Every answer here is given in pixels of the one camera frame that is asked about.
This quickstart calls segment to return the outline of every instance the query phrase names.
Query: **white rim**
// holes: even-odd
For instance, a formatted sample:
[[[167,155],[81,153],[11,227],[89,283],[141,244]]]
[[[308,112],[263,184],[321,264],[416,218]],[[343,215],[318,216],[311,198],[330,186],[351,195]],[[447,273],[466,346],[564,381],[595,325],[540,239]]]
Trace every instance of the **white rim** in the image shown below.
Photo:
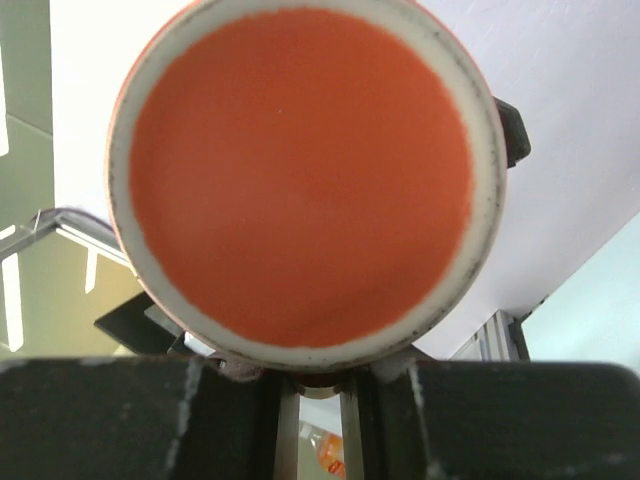
[[[374,334],[328,348],[285,348],[247,340],[190,304],[165,276],[133,213],[129,151],[137,117],[168,65],[203,35],[249,13],[328,8],[383,26],[440,75],[468,129],[475,189],[469,227],[442,281],[405,317]],[[107,146],[110,209],[121,245],[149,294],[176,321],[216,349],[271,368],[321,371],[368,362],[433,328],[462,298],[488,254],[504,199],[506,149],[493,98],[457,40],[421,7],[405,0],[209,0],[174,18],[143,53],[123,87]]]

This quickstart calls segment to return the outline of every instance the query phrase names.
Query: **orange object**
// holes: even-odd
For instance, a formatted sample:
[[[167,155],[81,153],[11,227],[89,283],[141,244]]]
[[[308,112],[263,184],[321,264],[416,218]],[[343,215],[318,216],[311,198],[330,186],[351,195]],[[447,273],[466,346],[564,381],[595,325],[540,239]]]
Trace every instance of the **orange object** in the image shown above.
[[[248,16],[159,79],[130,189],[171,282],[236,334],[325,347],[392,324],[457,253],[473,193],[441,80],[381,27]]]
[[[333,433],[326,433],[316,452],[316,457],[320,466],[327,472],[342,479],[346,478],[347,472],[344,465],[342,437]]]

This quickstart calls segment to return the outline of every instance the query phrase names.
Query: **wall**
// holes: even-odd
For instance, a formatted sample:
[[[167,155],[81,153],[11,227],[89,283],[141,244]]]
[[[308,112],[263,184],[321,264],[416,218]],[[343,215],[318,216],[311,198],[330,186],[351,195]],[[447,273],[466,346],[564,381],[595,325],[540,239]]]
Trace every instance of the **wall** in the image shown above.
[[[48,0],[0,2],[0,48],[9,136],[9,153],[0,157],[2,231],[54,202]],[[0,358],[109,354],[117,348],[93,321],[140,291],[126,268],[98,257],[95,289],[85,294],[86,248],[51,235],[18,260],[25,343],[16,354],[6,349],[0,276]]]
[[[523,323],[533,360],[604,361],[640,373],[640,214]]]

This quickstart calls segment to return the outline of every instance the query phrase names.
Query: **ceramic mug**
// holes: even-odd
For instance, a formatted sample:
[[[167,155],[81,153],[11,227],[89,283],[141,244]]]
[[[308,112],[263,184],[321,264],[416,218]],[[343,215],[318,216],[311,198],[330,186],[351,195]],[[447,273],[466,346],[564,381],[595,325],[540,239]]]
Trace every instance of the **ceramic mug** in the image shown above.
[[[506,149],[464,48],[408,0],[204,0],[114,109],[111,219],[204,343],[328,371],[435,326],[482,266]]]

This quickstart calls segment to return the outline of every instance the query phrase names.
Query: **gray surface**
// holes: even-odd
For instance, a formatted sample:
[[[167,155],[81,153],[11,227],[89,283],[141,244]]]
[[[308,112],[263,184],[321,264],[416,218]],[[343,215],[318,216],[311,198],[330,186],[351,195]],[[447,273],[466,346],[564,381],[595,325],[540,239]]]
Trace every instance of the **gray surface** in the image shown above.
[[[0,157],[0,231],[54,201],[51,56],[47,0],[0,1],[9,153]],[[11,354],[0,276],[0,358],[109,354],[117,348],[93,321],[141,289],[126,268],[98,257],[84,292],[87,249],[52,235],[18,256],[24,347]]]
[[[1,1],[0,46],[7,112],[51,134],[49,0]]]

